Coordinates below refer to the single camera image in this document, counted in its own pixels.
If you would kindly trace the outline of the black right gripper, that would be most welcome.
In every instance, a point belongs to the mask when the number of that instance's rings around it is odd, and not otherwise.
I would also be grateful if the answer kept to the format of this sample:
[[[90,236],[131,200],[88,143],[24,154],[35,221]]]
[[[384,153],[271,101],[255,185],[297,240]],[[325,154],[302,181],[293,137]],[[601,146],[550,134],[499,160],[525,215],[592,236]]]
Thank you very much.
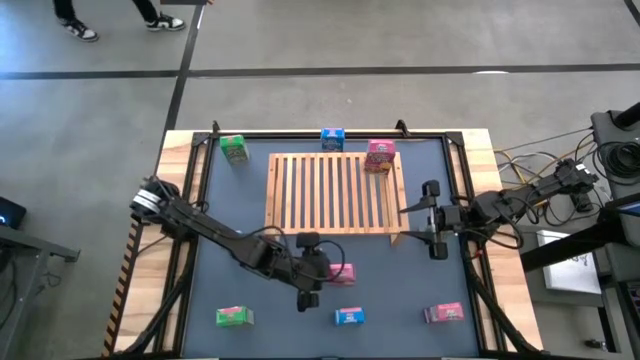
[[[446,231],[457,232],[462,228],[463,208],[461,200],[467,200],[466,196],[452,195],[452,205],[437,205],[440,196],[440,185],[437,180],[429,180],[421,186],[422,196],[420,200],[400,213],[409,213],[428,209],[427,231],[401,231],[400,234],[418,239],[428,246],[429,256],[432,260],[446,260],[448,258],[448,246],[443,240]]]

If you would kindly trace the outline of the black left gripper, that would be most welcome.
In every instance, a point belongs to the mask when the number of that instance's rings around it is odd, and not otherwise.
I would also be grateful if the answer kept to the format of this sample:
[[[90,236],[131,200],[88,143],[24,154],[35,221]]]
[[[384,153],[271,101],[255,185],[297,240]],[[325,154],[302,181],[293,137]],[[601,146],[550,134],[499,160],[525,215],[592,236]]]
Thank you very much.
[[[300,232],[296,235],[296,247],[302,254],[293,260],[293,280],[298,290],[296,306],[298,312],[319,306],[319,292],[330,275],[330,261],[319,247],[321,239],[317,232]]]

